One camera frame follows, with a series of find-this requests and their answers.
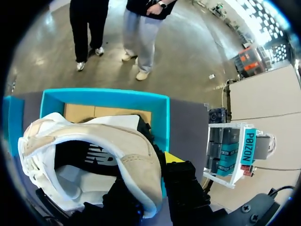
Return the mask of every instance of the new balance logo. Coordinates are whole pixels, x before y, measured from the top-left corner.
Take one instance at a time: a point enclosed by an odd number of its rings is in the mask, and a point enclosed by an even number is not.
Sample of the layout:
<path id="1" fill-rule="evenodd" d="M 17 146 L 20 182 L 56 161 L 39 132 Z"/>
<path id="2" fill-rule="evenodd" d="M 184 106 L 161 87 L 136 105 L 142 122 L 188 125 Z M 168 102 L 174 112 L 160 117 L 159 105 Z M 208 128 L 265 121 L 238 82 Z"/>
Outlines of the new balance logo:
<path id="1" fill-rule="evenodd" d="M 90 152 L 87 153 L 85 162 L 105 166 L 117 166 L 115 157 L 102 147 L 90 144 L 89 151 Z"/>

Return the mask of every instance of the beige suede panel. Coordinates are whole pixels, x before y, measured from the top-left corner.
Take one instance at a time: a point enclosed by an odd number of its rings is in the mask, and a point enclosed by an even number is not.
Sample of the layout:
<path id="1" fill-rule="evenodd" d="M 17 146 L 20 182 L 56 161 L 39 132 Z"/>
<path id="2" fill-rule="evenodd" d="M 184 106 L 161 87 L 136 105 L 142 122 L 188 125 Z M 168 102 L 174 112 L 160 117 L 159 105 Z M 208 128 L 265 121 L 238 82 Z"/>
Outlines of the beige suede panel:
<path id="1" fill-rule="evenodd" d="M 155 151 L 152 152 L 149 157 L 130 154 L 121 161 L 137 186 L 158 208 L 162 204 L 161 167 Z"/>
<path id="2" fill-rule="evenodd" d="M 32 125 L 32 129 L 34 130 L 37 127 L 38 124 Z M 56 137 L 68 134 L 89 134 L 104 138 L 121 149 L 125 155 L 136 153 L 148 156 L 152 148 L 148 140 L 136 130 L 102 124 L 74 124 L 60 128 L 44 137 L 29 137 L 24 155 L 29 155 L 36 149 L 53 142 Z"/>

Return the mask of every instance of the shoe insole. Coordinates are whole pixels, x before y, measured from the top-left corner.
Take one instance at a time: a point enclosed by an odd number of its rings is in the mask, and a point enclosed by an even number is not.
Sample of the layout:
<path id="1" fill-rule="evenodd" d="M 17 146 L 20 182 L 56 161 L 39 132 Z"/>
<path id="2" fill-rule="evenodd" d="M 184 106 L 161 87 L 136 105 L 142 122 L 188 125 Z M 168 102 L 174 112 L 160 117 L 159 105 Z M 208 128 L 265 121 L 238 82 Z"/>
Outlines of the shoe insole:
<path id="1" fill-rule="evenodd" d="M 55 170 L 66 165 L 106 176 L 120 174 L 115 157 L 102 147 L 85 141 L 66 141 L 55 147 Z"/>

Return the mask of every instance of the black pants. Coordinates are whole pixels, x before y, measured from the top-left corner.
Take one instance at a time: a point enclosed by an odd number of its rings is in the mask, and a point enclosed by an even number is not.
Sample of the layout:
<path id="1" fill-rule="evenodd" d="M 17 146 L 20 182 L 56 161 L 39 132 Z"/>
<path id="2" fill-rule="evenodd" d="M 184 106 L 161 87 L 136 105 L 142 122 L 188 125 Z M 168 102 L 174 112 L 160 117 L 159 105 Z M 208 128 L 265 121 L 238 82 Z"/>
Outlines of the black pants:
<path id="1" fill-rule="evenodd" d="M 91 33 L 90 47 L 100 48 L 103 30 L 108 15 L 109 0 L 71 0 L 70 23 L 75 44 L 76 61 L 86 62 L 88 56 L 88 31 Z"/>

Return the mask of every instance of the white shoe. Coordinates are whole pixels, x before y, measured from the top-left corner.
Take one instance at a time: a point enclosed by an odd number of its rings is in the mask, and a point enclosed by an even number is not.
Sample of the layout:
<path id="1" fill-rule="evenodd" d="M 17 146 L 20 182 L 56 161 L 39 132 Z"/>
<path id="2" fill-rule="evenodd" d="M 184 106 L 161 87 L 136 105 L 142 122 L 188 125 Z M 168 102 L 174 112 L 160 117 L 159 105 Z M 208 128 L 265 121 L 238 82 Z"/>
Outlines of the white shoe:
<path id="1" fill-rule="evenodd" d="M 85 68 L 85 62 L 77 63 L 77 71 L 80 72 Z"/>
<path id="2" fill-rule="evenodd" d="M 130 120 L 135 129 L 127 128 L 124 123 L 118 127 L 116 122 L 108 123 L 102 117 L 71 123 L 59 113 L 34 121 L 18 141 L 25 175 L 67 211 L 83 206 L 84 202 L 102 204 L 103 195 L 116 179 L 106 173 L 117 167 L 129 191 L 143 205 L 143 217 L 153 217 L 162 204 L 158 157 L 150 142 L 136 129 L 139 116 L 116 117 L 119 121 Z M 81 143 L 81 148 L 59 148 L 70 141 L 84 141 L 88 147 L 82 148 Z"/>
<path id="3" fill-rule="evenodd" d="M 143 81 L 143 80 L 147 79 L 148 75 L 149 75 L 149 72 L 139 72 L 136 76 L 136 79 L 138 81 Z"/>
<path id="4" fill-rule="evenodd" d="M 95 49 L 95 53 L 96 55 L 101 56 L 104 53 L 103 47 Z"/>
<path id="5" fill-rule="evenodd" d="M 131 55 L 129 55 L 129 54 L 125 54 L 123 57 L 122 57 L 122 61 L 123 62 L 126 62 L 126 61 L 129 61 L 129 60 L 131 60 L 131 59 L 133 59 L 133 58 L 135 58 L 136 56 L 131 56 Z"/>

